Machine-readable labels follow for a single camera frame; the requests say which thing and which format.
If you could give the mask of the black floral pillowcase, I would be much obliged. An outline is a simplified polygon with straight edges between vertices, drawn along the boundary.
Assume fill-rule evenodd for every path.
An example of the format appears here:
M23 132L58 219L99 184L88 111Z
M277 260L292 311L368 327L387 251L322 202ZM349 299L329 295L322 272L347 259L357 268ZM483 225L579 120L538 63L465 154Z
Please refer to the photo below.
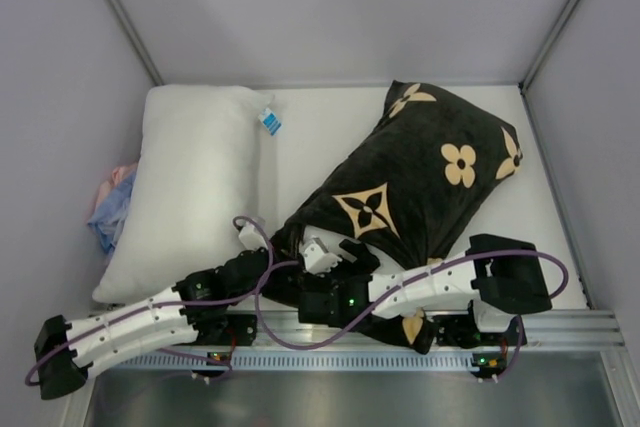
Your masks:
M301 253L310 228L382 251L403 269L443 259L492 191L520 168L516 128L427 83L395 81L372 132L272 237Z

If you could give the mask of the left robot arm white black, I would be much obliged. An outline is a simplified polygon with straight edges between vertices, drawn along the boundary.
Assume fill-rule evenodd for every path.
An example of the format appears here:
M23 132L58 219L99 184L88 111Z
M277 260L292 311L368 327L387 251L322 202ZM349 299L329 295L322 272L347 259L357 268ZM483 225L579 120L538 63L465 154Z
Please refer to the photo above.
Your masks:
M256 291L273 262L265 248L188 275L146 300L79 320L47 319L34 343L26 384L40 398L65 397L124 361L174 345L251 344L256 319L228 308Z

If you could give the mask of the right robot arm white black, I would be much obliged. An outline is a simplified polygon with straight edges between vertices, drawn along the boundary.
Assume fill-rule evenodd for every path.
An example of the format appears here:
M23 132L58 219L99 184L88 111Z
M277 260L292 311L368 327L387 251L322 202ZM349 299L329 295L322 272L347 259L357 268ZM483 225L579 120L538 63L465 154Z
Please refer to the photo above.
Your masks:
M369 320L404 320L418 312L467 309L481 332L504 332L517 315L551 309L534 244L490 234L445 260L404 270L382 251L349 239L326 247L313 237L302 249L312 285L302 289L302 323L344 327Z

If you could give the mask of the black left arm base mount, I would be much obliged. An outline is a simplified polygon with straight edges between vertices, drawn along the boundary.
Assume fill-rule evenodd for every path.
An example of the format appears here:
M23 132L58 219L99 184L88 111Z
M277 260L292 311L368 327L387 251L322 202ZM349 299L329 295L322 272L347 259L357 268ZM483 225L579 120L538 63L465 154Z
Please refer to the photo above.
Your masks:
M201 323L193 342L198 346L251 346L257 334L257 316L231 313Z

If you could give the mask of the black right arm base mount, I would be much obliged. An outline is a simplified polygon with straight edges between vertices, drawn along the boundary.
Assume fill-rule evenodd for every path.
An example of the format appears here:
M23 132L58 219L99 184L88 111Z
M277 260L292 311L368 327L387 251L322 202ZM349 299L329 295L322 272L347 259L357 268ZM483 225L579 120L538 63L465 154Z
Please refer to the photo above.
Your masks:
M519 338L519 326L512 319L504 332L480 332L470 313L465 315L439 315L432 321L438 327L435 343L439 347L476 349L480 347L515 347Z

